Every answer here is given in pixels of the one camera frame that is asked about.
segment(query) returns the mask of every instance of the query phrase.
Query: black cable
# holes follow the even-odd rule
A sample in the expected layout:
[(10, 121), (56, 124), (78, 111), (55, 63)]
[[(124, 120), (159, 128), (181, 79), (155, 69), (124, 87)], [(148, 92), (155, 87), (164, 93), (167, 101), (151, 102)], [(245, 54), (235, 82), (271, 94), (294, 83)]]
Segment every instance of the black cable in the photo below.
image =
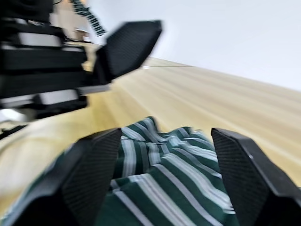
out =
[(59, 3), (61, 3), (62, 1), (63, 1), (63, 0), (59, 0), (58, 2), (53, 3), (53, 5), (59, 4)]

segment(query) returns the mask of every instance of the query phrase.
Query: light wood surface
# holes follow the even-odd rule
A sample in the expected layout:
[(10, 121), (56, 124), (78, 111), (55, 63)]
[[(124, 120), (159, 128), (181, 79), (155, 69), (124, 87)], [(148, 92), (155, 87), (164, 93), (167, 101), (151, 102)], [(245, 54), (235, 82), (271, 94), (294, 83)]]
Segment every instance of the light wood surface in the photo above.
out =
[(301, 186), (301, 93), (154, 58), (144, 65), (149, 69), (117, 79), (111, 91), (89, 95), (90, 107), (0, 141), (0, 215), (69, 144), (149, 115), (162, 131), (193, 126), (210, 136), (220, 127), (247, 135)]

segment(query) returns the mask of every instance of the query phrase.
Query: striped shirt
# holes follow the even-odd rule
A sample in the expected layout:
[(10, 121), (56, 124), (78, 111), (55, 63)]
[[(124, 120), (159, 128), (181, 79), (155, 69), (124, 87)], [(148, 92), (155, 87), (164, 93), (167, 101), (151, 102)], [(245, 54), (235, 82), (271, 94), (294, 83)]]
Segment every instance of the striped shirt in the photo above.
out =
[(70, 0), (70, 2), (76, 14), (87, 18), (97, 36), (102, 36), (106, 33), (104, 28), (99, 24), (97, 18), (89, 11), (89, 8), (86, 8), (81, 3), (80, 0)]
[(202, 131), (160, 133), (148, 117), (122, 132), (95, 226), (238, 226), (214, 146)]

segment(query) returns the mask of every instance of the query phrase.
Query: white stripe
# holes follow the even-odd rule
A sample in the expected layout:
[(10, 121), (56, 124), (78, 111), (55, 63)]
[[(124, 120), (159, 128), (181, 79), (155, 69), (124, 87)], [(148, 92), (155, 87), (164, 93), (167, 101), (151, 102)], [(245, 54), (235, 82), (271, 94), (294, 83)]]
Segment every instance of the white stripe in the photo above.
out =
[(149, 150), (149, 159), (150, 159), (150, 165), (158, 164), (161, 162), (159, 149), (156, 144), (154, 143), (147, 143)]
[(175, 154), (166, 154), (164, 159), (168, 160), (176, 168), (188, 176), (192, 182), (199, 188), (200, 192), (219, 205), (223, 210), (233, 210), (230, 198), (224, 192), (216, 189), (211, 181), (196, 168), (185, 162)]
[(212, 217), (196, 200), (193, 194), (185, 187), (185, 185), (168, 169), (166, 169), (162, 165), (154, 165), (158, 170), (160, 170), (166, 177), (169, 179), (176, 188), (185, 196), (185, 198), (189, 201), (189, 203), (194, 207), (194, 209), (205, 218), (210, 224), (213, 226), (222, 226), (218, 220)]
[(200, 148), (197, 146), (192, 146), (187, 141), (182, 141), (180, 144), (186, 151), (190, 152), (191, 154), (202, 156), (204, 158), (218, 162), (216, 153), (211, 150)]
[(122, 177), (127, 177), (135, 174), (136, 171), (136, 150), (132, 140), (122, 140), (122, 147), (124, 149), (124, 161)]
[(145, 139), (139, 133), (137, 133), (136, 131), (133, 131), (132, 129), (130, 129), (128, 127), (124, 127), (121, 130), (123, 133), (128, 135), (130, 138), (137, 139), (140, 141), (145, 141)]
[(157, 133), (157, 131), (155, 130), (154, 122), (151, 119), (149, 119), (149, 118), (143, 119), (143, 122), (146, 123), (146, 126), (147, 126), (148, 130), (150, 131), (150, 133), (152, 133), (158, 139), (159, 142), (167, 141), (166, 138), (161, 137)]
[(199, 168), (207, 171), (208, 173), (210, 173), (212, 176), (218, 177), (218, 178), (222, 178), (222, 175), (218, 172), (216, 172), (215, 170), (213, 170), (212, 168), (200, 163), (200, 161), (194, 157), (192, 154), (188, 153), (187, 151), (180, 149), (180, 148), (174, 148), (173, 150), (176, 150), (180, 153), (182, 153), (183, 155), (185, 155), (187, 158), (189, 158), (196, 166), (198, 166)]
[(136, 126), (136, 127), (138, 127), (139, 129), (141, 129), (144, 133), (145, 133), (145, 135), (147, 135), (147, 137), (152, 141), (152, 142), (154, 142), (154, 143), (158, 143), (158, 140), (154, 137), (154, 135), (151, 133), (151, 132), (149, 132), (148, 130), (147, 130), (147, 128), (145, 128), (143, 125), (141, 125), (141, 124), (139, 124), (139, 123), (134, 123), (134, 125)]
[(116, 180), (111, 180), (110, 186), (111, 186), (113, 192), (114, 191), (120, 191), (120, 187), (117, 184)]
[(174, 201), (165, 193), (159, 184), (149, 174), (135, 175), (139, 178), (135, 182), (143, 190), (146, 196), (159, 209), (159, 211), (175, 226), (195, 224), (186, 216), (186, 214), (174, 203)]
[(180, 133), (182, 133), (184, 137), (189, 136), (188, 132), (184, 128), (179, 128), (178, 130), (180, 131)]
[(162, 145), (162, 151), (164, 152), (164, 154), (170, 153), (170, 151), (169, 151), (169, 149), (168, 149), (168, 147), (167, 147), (166, 144), (163, 144), (163, 145)]
[(213, 145), (211, 142), (206, 141), (206, 140), (202, 140), (201, 138), (197, 138), (197, 137), (187, 137), (187, 138), (185, 138), (185, 139), (187, 139), (187, 140), (196, 140), (196, 141), (198, 141), (198, 142), (200, 142), (200, 143), (202, 143), (202, 144), (208, 145), (208, 146), (210, 146), (212, 149), (214, 149), (214, 145)]
[(128, 196), (124, 192), (115, 192), (114, 193), (125, 205), (128, 209), (137, 217), (137, 219), (144, 226), (153, 226), (153, 224), (146, 218), (146, 216), (141, 212), (140, 209), (128, 198)]

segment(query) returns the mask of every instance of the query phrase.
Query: green fabric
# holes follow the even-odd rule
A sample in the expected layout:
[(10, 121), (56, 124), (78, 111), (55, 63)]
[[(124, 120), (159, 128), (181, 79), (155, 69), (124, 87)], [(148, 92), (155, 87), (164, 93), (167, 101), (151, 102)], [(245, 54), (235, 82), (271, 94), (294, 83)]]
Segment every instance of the green fabric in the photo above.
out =
[(202, 131), (160, 133), (148, 117), (122, 132), (95, 226), (238, 226), (214, 146)]

